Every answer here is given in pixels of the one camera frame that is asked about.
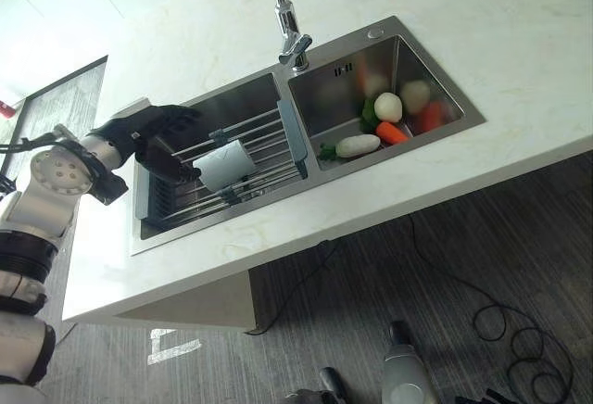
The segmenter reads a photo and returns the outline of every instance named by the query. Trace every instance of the wall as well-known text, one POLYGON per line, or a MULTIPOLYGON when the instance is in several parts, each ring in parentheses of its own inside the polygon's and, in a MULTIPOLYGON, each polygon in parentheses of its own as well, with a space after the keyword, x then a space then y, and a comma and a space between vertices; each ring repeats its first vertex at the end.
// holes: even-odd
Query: wall
POLYGON ((0 0, 0 100, 25 96, 107 55, 122 22, 164 0, 0 0))

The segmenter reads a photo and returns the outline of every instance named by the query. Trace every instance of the white countertop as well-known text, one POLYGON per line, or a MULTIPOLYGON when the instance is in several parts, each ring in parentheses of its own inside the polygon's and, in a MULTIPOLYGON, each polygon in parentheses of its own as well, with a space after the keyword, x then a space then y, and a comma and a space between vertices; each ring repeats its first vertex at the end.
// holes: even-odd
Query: white countertop
MULTIPOLYGON (((84 198, 65 319, 109 322, 593 147, 593 0, 292 1, 314 44, 398 16, 486 123, 134 257, 131 194, 109 208, 84 198)), ((273 64, 273 6, 170 0, 131 21, 109 54, 96 123, 141 96, 182 103, 273 64)), ((119 174, 132 186, 132 160, 119 174)))

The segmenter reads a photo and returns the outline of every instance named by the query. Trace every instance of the chrome faucet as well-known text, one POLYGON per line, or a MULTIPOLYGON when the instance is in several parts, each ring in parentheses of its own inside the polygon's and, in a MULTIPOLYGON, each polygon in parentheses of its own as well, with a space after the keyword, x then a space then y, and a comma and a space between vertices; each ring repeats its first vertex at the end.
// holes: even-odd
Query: chrome faucet
POLYGON ((276 0, 276 18, 284 37, 284 44, 278 56, 278 61, 282 64, 288 64, 294 59, 293 70, 295 72, 305 70, 309 65, 305 50, 313 40, 309 35, 298 31, 293 3, 289 0, 276 0))

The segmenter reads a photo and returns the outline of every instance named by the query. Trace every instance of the cable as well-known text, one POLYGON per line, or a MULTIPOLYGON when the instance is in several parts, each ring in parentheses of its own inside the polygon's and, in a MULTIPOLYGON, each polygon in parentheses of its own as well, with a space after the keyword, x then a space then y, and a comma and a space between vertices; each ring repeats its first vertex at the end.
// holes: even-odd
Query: cable
POLYGON ((72 333, 72 330, 74 330, 76 328, 76 326, 78 325, 77 322, 75 322, 74 324, 72 324, 72 326, 68 329, 68 331, 66 332, 65 335, 63 335, 57 342, 55 345, 55 348, 57 348, 57 346, 59 346, 62 342, 64 342, 64 340, 66 340, 66 338, 70 335, 70 333, 72 333))
POLYGON ((0 199, 17 190, 14 180, 0 174, 0 199))
POLYGON ((317 274, 321 268, 326 266, 327 261, 330 259, 331 256, 334 255, 335 251, 339 247, 339 244, 340 244, 340 241, 339 240, 336 241, 334 247, 327 253, 327 255, 323 258, 322 262, 317 267, 315 267, 309 274, 307 274, 300 281, 298 281, 298 283, 296 283, 295 286, 293 286, 292 290, 290 290, 290 293, 288 293, 288 296, 286 296, 286 298, 284 299, 284 302, 283 302, 282 306, 280 307, 280 309, 278 310, 278 312, 276 313, 276 315, 273 317, 273 319, 270 321, 270 323, 263 330, 245 332, 245 334, 249 335, 249 336, 261 336, 261 335, 264 335, 265 333, 268 333, 268 330, 270 330, 273 327, 273 325, 276 323, 276 321, 278 321, 278 319, 280 319, 280 316, 282 316, 282 313, 284 312, 284 309, 288 305, 288 302, 290 302, 290 299, 293 298, 293 295, 297 292, 298 288, 302 284, 304 284, 306 281, 308 281, 312 276, 317 274))
POLYGON ((516 313, 516 314, 526 318, 530 322, 530 325, 521 327, 519 330, 516 330, 515 332, 513 332, 511 334, 510 346, 511 346, 511 352, 512 352, 515 360, 513 360, 511 365, 509 365, 507 367, 506 377, 507 377, 507 384, 509 386, 509 389, 514 394, 514 396, 516 396, 523 404, 529 404, 530 402, 532 402, 530 399, 528 400, 524 396, 524 394, 518 390, 517 383, 515 382, 514 377, 513 377, 513 373, 521 365, 530 364, 533 366, 535 364, 539 364, 542 366, 542 368, 545 366, 545 367, 547 367, 547 369, 540 370, 540 371, 533 373, 533 375, 531 377, 531 384, 530 384, 530 388, 531 388, 530 391, 531 391, 532 396, 535 397, 537 402, 539 402, 541 404, 562 404, 563 402, 565 402, 571 393, 571 389, 573 387, 573 381, 574 381, 574 366, 573 366, 573 362, 571 361, 571 357, 570 357, 568 348, 566 348, 566 346, 554 335, 552 335, 551 333, 549 333, 547 331, 542 330, 539 327, 539 325, 537 325, 536 320, 532 316, 525 313, 524 311, 521 311, 520 309, 517 309, 513 306, 506 305, 506 304, 499 302, 498 300, 494 299, 494 297, 492 295, 490 295, 483 288, 480 288, 479 286, 476 286, 468 281, 465 281, 464 279, 461 279, 460 277, 456 276, 455 274, 451 273, 450 271, 447 271, 447 270, 435 265, 420 250, 419 245, 418 245, 418 240, 416 238, 416 226, 414 223, 414 219, 411 217, 410 214, 408 215, 408 218, 410 219, 410 223, 411 223, 412 243, 414 245, 414 249, 415 249, 416 253, 418 254, 418 257, 420 259, 422 259, 424 263, 426 263, 428 266, 430 266, 436 272, 438 272, 446 277, 449 277, 449 278, 455 280, 456 282, 463 284, 466 287, 482 294, 483 296, 487 297, 488 300, 491 302, 489 305, 486 305, 486 306, 478 309, 478 311, 476 311, 472 317, 473 330, 475 331, 475 333, 477 334, 477 336, 480 339, 482 339, 486 342, 494 342, 494 341, 499 341, 500 339, 502 339, 504 337, 504 335, 507 333, 507 329, 508 329, 508 324, 507 324, 507 313, 508 312, 516 313), (500 331, 500 333, 498 335, 490 336, 490 337, 485 336, 484 332, 480 330, 479 325, 478 325, 478 321, 480 320, 480 316, 482 315, 482 313, 489 309, 496 309, 502 318, 502 330, 500 331), (537 336, 537 340, 536 340, 537 347, 538 347, 537 353, 535 353, 535 354, 525 353, 522 355, 520 353, 521 350, 518 349, 516 344, 519 339, 519 336, 527 335, 529 333, 537 336), (568 373, 566 375, 567 378, 565 378, 565 375, 562 374, 562 371, 560 368, 558 368, 553 362, 551 362, 550 360, 545 358, 545 348, 546 348, 547 341, 549 341, 551 344, 556 346, 556 348, 558 348, 560 350, 560 352, 562 353, 562 355, 566 358, 567 365, 568 365, 568 373), (547 399, 544 399, 541 396, 540 392, 537 390, 537 383, 543 378, 553 379, 559 385, 560 396, 558 397, 558 399, 556 399, 554 401, 549 401, 547 399))

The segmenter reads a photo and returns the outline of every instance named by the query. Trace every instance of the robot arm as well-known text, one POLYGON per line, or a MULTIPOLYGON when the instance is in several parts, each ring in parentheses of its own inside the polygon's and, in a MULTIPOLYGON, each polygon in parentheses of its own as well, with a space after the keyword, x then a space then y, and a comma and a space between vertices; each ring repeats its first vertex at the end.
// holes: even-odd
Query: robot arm
POLYGON ((170 155, 163 134, 195 124, 188 107, 151 106, 141 99, 80 142, 63 126, 21 149, 49 146, 31 162, 27 187, 0 203, 0 402, 44 402, 32 386, 45 375, 56 343, 34 317, 44 306, 44 281, 84 194, 109 205, 127 191, 112 171, 132 155, 157 177, 188 182, 199 170, 170 155))

